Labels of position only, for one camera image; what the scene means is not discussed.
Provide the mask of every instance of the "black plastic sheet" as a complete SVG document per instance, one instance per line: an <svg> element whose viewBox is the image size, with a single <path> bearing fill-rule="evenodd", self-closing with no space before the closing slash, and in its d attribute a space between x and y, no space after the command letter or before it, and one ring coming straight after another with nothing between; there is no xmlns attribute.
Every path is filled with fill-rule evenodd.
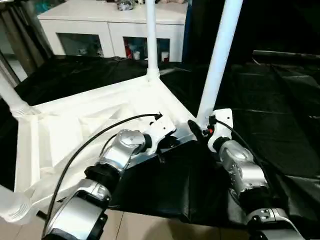
<svg viewBox="0 0 320 240"><path fill-rule="evenodd" d="M145 61L57 57L16 91L37 105L146 74ZM160 78L197 115L208 66L161 64ZM271 186L307 237L320 238L320 85L317 70L233 65L224 74L215 108L231 108L234 129L270 166ZM0 184L13 189L18 124L0 101ZM129 169L112 198L113 209L244 228L241 209L228 199L229 178L205 146L192 141Z"/></svg>

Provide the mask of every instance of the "floor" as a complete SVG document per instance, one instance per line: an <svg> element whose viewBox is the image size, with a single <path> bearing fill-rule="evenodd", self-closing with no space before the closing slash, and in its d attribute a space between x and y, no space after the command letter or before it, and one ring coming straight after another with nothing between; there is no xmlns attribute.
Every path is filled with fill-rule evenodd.
<svg viewBox="0 0 320 240"><path fill-rule="evenodd" d="M181 223L171 219L107 210L101 240L248 240L245 231ZM23 226L0 218L0 240L40 240L44 221Z"/></svg>

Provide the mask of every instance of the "white pole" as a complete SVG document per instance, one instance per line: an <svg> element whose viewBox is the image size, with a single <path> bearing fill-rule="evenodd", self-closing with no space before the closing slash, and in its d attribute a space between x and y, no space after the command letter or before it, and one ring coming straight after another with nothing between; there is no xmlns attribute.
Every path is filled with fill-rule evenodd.
<svg viewBox="0 0 320 240"><path fill-rule="evenodd" d="M9 105L14 117L19 117L30 110L30 106L23 101L14 88L7 82L5 76L0 72L0 96Z"/></svg>
<svg viewBox="0 0 320 240"><path fill-rule="evenodd" d="M148 80L159 78L157 37L156 37L156 11L155 0L146 0L146 26L148 31Z"/></svg>
<svg viewBox="0 0 320 240"><path fill-rule="evenodd" d="M200 107L196 116L197 123L201 128L205 128L208 124L208 117L211 115L216 103L242 3L243 0L225 0L224 2L220 26L206 76Z"/></svg>
<svg viewBox="0 0 320 240"><path fill-rule="evenodd" d="M9 223L24 225L38 212L32 207L31 199L22 192L13 192L0 185L0 218Z"/></svg>

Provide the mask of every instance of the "white frame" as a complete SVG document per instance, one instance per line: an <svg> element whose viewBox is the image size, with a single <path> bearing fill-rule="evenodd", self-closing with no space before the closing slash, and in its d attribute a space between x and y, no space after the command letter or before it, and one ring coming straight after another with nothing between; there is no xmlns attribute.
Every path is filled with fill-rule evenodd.
<svg viewBox="0 0 320 240"><path fill-rule="evenodd" d="M107 22L103 21L70 21L40 20L43 31L55 55L66 55L57 33L98 35L103 56L115 56Z"/></svg>
<svg viewBox="0 0 320 240"><path fill-rule="evenodd" d="M212 113L213 107L215 106L215 101L218 95L223 73L225 71L225 66L229 56L229 51L236 30L242 3L243 0L225 0L224 3L220 26L216 37L214 50L212 53L212 58L197 115L197 123L201 127L205 127L204 123L206 122L208 116ZM70 124L69 120L72 120L72 118L74 119L74 116L68 115L68 111L65 113L65 107L78 107L76 111L79 111L79 113L77 113L76 116L84 113L85 111L91 110L92 107L97 107L98 103L102 105L103 109L105 109L106 100L99 97L100 94L98 93L101 93L108 99L112 98L112 96L116 99L114 101L109 101L113 105L109 106L107 110L116 107L119 103L118 100L126 100L129 104L132 101L135 101L136 104L131 106L132 108L137 108L136 111L138 111L139 113L160 111L164 115L169 116L177 128L177 131L174 134L180 139L186 138L188 137L188 135L192 137L192 133L188 127L187 121L195 121L195 117L184 107L184 105L172 94L172 92L162 83L159 78L160 74L157 60L157 38L154 0L146 0L146 6L146 26L148 33L148 69L145 76L130 79L125 82L115 83L109 86L104 86L98 89L93 89L33 107L24 102L7 81L0 78L0 95L9 105L12 115L19 122L15 189L17 190L19 189L19 186L21 186L21 191L24 192L26 196L28 196L28 198L30 198L30 201L32 203L32 207L30 202L21 203L28 204L29 206L25 207L25 211L21 211L21 215L23 215L25 212L32 211L33 208L39 209L45 207L48 204L49 199L52 195L53 188L55 187L55 184L59 177L59 173L61 172L60 170L61 168L64 168L66 161L68 161L70 155L73 154L71 152L69 155L64 157L56 165L58 166L58 168L56 169L41 169L41 166L45 163L45 161L52 161L52 159L47 159L40 154L40 149L43 149L40 145L50 142L50 139L48 138L50 138L52 134L56 134L57 130L60 133L62 132L63 137L59 137L58 140L53 140L51 144L55 145L57 148L50 148L49 150L58 149L59 152L61 150L60 146L64 148L65 143L68 143L68 139L66 139L66 133L69 133L70 136L68 137L72 137L76 141L80 141L77 134L77 129L75 129L75 133L73 135L70 133L74 124L73 122L71 122ZM69 21L60 21L60 23L64 23L64 26L59 26L59 30L57 32L60 32L60 29L69 28L69 24L71 21L69 23L68 22ZM57 27L52 26L52 22L50 21L42 20L41 24L49 24L52 29ZM102 29L89 28L86 29L86 33L97 34L103 31L103 33L101 33L103 34L103 36L108 35L110 37L109 31L104 31L103 29L106 26L106 23L102 22L99 24L99 26L101 26ZM54 34L56 36L54 44L58 44L60 43L60 41L55 32L56 31L54 30L49 34ZM103 43L104 41L101 43L101 46L103 45L103 48L106 48L107 46ZM117 112L113 111L111 114L120 114L120 112L118 112L117 110ZM48 122L48 118L52 117L61 117L62 119L60 121ZM106 116L106 118L109 124L110 121L116 121L116 119L110 119L108 115ZM98 124L98 122L95 123L94 120L94 117L90 117L89 119L87 119L87 121L90 121L91 123L91 128L93 128L93 130L90 131L91 133L97 129L97 126L95 125ZM49 132L45 133L39 131L40 121L43 121L43 124L48 129L53 124L53 128L49 130ZM87 147L84 152L94 154L96 151L92 151L92 149ZM58 198L56 200L67 196L70 189L72 189L72 187L79 182L79 179L83 178L83 170L85 168L83 168L82 164L84 164L87 159L88 156L82 156L82 159L78 160L78 164L81 165L79 166L79 168L77 168L77 165L74 167L71 166L70 170L65 176L63 186L61 186ZM42 174L44 175L44 179L42 179L42 174L40 173L41 170L43 170ZM17 216L12 216L12 219L9 220L11 222L16 222Z"/></svg>
<svg viewBox="0 0 320 240"><path fill-rule="evenodd" d="M110 35L115 56L126 58L124 37L147 38L148 31L145 23L109 22ZM184 25L157 24L156 37L169 39L169 61L181 62L184 45Z"/></svg>

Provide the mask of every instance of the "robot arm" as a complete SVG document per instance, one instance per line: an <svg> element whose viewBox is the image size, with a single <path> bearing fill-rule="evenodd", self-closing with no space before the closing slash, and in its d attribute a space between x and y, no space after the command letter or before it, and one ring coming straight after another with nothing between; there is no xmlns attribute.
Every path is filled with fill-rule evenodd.
<svg viewBox="0 0 320 240"><path fill-rule="evenodd" d="M171 120L162 116L144 133L119 131L96 164L85 170L86 178L50 219L44 239L100 239L108 219L105 211L132 156L154 154L158 143L175 130Z"/></svg>
<svg viewBox="0 0 320 240"><path fill-rule="evenodd" d="M231 109L216 110L213 114L214 119L233 127ZM214 129L208 148L218 153L223 168L228 172L230 194L245 212L246 224L255 238L303 240L286 212L274 201L265 174L255 163L253 154L231 139L230 129L214 120L212 122L214 125L210 127Z"/></svg>

